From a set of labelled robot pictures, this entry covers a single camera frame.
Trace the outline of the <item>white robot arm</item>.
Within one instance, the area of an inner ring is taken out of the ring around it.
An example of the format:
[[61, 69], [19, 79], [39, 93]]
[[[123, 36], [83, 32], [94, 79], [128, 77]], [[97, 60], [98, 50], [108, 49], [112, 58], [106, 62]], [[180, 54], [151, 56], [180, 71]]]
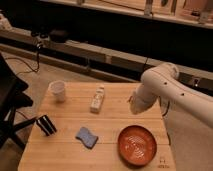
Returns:
[[129, 102], [133, 114], [151, 108], [159, 96], [175, 102], [195, 118], [213, 128], [213, 97], [178, 81], [179, 69], [169, 62], [147, 69]]

